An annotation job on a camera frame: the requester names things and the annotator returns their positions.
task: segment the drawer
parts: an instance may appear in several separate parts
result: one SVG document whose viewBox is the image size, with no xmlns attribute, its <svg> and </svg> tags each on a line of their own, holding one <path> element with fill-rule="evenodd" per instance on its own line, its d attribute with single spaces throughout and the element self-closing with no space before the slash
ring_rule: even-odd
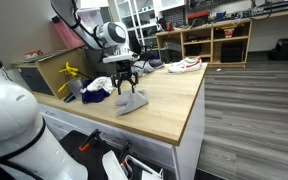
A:
<svg viewBox="0 0 288 180">
<path fill-rule="evenodd" d="M 132 152 L 135 152 L 138 156 L 150 160 L 163 168 L 174 170 L 175 165 L 173 161 L 173 149 L 172 145 L 170 144 L 166 144 L 45 105 L 40 105 L 39 107 L 43 117 L 52 117 L 51 119 L 53 119 L 53 121 L 64 121 L 63 123 L 76 127 L 78 129 L 77 131 L 86 135 L 89 135 L 95 129 L 100 130 L 102 132 L 102 139 L 107 141 L 108 144 L 117 148 L 122 148 L 125 141 L 130 140 L 133 144 L 131 149 Z"/>
<path fill-rule="evenodd" d="M 67 124 L 74 125 L 74 120 L 67 116 L 69 113 L 42 104 L 39 104 L 38 107 L 42 115 L 48 115 Z"/>
<path fill-rule="evenodd" d="M 45 122 L 48 126 L 55 127 L 57 129 L 61 129 L 66 132 L 71 132 L 73 130 L 79 131 L 79 128 L 77 126 L 74 126 L 73 124 L 68 124 L 60 119 L 57 119 L 53 116 L 41 113 L 43 118 L 45 119 Z"/>
</svg>

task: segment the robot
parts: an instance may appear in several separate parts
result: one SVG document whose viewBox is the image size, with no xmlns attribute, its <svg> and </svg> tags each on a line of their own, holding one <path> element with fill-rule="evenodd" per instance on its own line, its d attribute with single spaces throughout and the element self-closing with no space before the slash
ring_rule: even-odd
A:
<svg viewBox="0 0 288 180">
<path fill-rule="evenodd" d="M 93 49 L 115 47 L 104 63 L 116 62 L 122 69 L 119 82 L 131 80 L 129 62 L 137 60 L 129 49 L 128 34 L 122 23 L 105 23 L 91 29 L 76 15 L 74 0 L 51 0 L 56 13 Z M 87 179 L 86 168 L 61 147 L 38 112 L 35 97 L 21 86 L 8 81 L 0 62 L 0 167 L 15 179 Z"/>
</svg>

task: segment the wood plank floor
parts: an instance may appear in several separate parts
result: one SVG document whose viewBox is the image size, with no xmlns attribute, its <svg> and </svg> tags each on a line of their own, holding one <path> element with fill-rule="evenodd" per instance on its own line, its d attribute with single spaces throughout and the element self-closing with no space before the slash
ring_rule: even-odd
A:
<svg viewBox="0 0 288 180">
<path fill-rule="evenodd" d="M 208 69 L 198 169 L 227 179 L 288 180 L 288 62 L 250 55 L 245 69 Z"/>
</svg>

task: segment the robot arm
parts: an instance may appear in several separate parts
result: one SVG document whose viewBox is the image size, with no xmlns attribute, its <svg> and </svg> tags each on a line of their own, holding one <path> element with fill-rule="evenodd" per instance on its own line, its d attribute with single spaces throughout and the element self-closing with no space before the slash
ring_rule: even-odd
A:
<svg viewBox="0 0 288 180">
<path fill-rule="evenodd" d="M 103 58 L 104 63 L 137 60 L 138 56 L 130 50 L 129 37 L 123 23 L 107 22 L 95 28 L 88 27 L 77 15 L 74 0 L 51 0 L 58 16 L 84 41 L 87 47 L 103 49 L 114 47 L 114 54 Z"/>
</svg>

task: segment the wooden table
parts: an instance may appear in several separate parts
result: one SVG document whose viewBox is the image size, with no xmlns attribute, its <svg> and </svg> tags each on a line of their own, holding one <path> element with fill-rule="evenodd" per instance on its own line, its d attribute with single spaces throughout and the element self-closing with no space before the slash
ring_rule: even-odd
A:
<svg viewBox="0 0 288 180">
<path fill-rule="evenodd" d="M 171 170 L 177 179 L 190 180 L 194 179 L 204 134 L 204 74 L 207 64 L 203 63 L 199 71 L 180 75 L 168 74 L 168 66 L 140 78 L 136 89 L 147 91 L 149 104 L 123 116 L 116 115 L 119 108 L 115 105 L 117 91 L 101 103 L 90 104 L 79 101 L 64 103 L 49 96 L 34 95 L 40 104 L 170 146 L 174 161 Z M 123 82 L 122 90 L 130 88 L 129 83 Z"/>
</svg>

